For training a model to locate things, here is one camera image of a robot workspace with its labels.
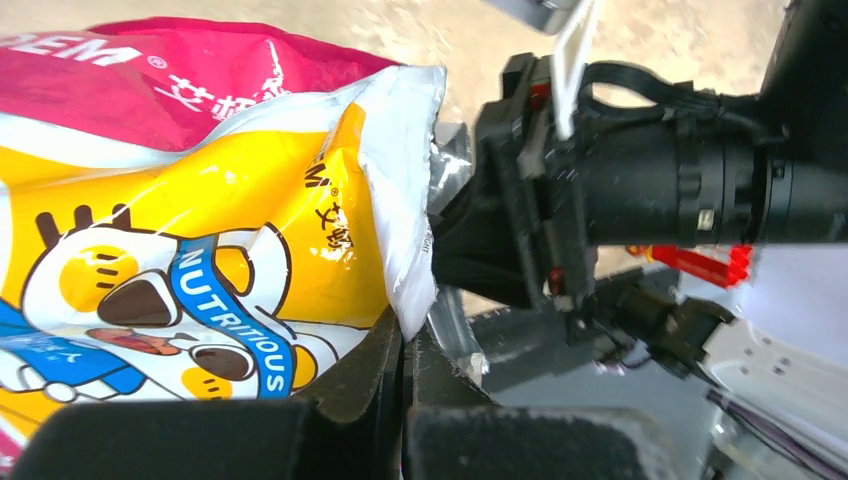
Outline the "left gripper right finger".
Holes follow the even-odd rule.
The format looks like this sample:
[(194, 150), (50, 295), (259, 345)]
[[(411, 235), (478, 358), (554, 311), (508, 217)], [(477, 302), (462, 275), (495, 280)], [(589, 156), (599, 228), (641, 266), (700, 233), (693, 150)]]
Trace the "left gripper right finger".
[(407, 346), (407, 479), (667, 479), (668, 437), (623, 408), (509, 407), (444, 353), (430, 328)]

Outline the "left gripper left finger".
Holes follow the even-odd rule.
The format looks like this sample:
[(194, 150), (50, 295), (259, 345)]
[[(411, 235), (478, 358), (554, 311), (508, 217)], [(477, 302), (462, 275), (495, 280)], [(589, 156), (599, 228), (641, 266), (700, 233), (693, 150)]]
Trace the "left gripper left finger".
[(15, 479), (394, 479), (402, 347), (386, 310), (363, 341), (283, 400), (72, 406), (35, 434)]

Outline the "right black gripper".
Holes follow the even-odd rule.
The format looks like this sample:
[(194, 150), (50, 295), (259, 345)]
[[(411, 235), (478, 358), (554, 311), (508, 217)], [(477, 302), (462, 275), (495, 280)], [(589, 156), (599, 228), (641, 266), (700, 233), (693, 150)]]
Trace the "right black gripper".
[(571, 186), (557, 186), (552, 74), (546, 57), (510, 57), (501, 96), (472, 134), (474, 172), (434, 215), (438, 284), (531, 309), (556, 332), (577, 332), (594, 285), (585, 223)]

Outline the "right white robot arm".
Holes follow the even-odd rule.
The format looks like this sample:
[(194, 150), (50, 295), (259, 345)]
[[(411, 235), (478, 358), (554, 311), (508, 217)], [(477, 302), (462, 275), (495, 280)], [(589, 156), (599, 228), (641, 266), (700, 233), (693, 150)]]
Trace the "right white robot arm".
[(748, 95), (588, 62), (598, 13), (576, 2), (551, 54), (509, 59), (476, 123), (475, 173), (437, 220), (437, 281), (539, 309), (566, 342), (641, 341), (791, 462), (845, 478), (844, 366), (713, 302), (654, 294), (638, 273), (594, 272), (606, 245), (720, 288), (761, 286), (757, 268), (782, 261), (791, 318), (823, 318), (812, 249), (847, 242), (846, 3), (791, 2)]

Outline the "pet food bag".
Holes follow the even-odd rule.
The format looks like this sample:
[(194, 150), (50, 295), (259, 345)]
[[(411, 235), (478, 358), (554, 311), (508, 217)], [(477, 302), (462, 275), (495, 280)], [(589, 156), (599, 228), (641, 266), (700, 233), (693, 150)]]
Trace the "pet food bag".
[(58, 410), (284, 399), (437, 296), (447, 71), (259, 23), (1, 39), (1, 469)]

